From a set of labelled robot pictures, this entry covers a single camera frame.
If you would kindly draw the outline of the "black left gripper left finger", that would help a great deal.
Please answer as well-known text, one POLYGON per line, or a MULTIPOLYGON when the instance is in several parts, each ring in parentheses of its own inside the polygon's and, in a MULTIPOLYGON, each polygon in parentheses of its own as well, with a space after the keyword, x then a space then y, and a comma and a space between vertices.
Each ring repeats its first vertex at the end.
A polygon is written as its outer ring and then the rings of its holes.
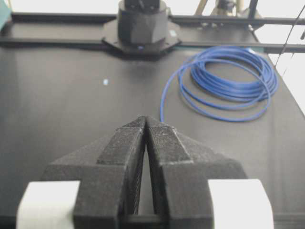
POLYGON ((80 182, 72 216, 76 229, 117 229, 121 216, 138 213, 145 123, 140 116, 46 166, 42 181, 80 182))

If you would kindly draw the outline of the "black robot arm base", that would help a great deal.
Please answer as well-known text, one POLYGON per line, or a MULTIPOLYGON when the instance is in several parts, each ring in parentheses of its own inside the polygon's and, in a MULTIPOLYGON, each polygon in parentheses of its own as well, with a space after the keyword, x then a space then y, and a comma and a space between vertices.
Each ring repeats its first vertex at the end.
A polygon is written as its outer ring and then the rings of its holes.
POLYGON ((102 42, 126 54, 155 55, 181 43, 180 26, 169 20, 163 0, 121 0, 102 42))

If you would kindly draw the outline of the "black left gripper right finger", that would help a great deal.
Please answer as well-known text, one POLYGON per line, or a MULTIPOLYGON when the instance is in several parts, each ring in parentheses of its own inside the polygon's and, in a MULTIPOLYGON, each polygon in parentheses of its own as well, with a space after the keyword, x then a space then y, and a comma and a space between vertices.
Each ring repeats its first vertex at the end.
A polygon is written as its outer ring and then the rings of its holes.
POLYGON ((209 179, 246 179, 241 163, 148 116, 145 124, 154 212, 170 229, 211 229, 209 179))

